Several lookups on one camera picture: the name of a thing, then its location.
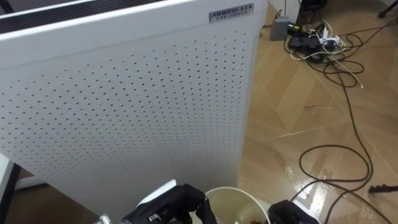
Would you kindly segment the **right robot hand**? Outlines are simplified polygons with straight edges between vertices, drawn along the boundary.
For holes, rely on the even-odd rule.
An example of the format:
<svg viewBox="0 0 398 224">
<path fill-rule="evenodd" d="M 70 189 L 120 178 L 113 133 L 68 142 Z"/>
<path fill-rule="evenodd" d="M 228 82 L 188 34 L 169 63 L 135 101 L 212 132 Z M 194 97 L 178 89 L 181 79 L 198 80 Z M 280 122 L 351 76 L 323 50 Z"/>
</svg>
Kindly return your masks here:
<svg viewBox="0 0 398 224">
<path fill-rule="evenodd" d="M 297 204 L 283 200 L 268 209 L 272 224 L 319 224 L 320 222 L 302 210 Z"/>
</svg>

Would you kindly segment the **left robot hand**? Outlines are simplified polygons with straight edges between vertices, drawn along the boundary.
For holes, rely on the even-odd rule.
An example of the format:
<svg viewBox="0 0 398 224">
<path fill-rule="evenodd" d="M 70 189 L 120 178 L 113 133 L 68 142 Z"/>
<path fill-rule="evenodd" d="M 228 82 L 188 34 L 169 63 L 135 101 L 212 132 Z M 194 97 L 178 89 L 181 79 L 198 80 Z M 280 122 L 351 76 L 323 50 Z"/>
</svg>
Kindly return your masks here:
<svg viewBox="0 0 398 224">
<path fill-rule="evenodd" d="M 180 223 L 192 223 L 192 212 L 203 224 L 217 223 L 204 192 L 190 184 L 178 185 L 176 180 L 170 180 L 142 199 L 121 222 L 155 224 L 176 220 Z"/>
</svg>

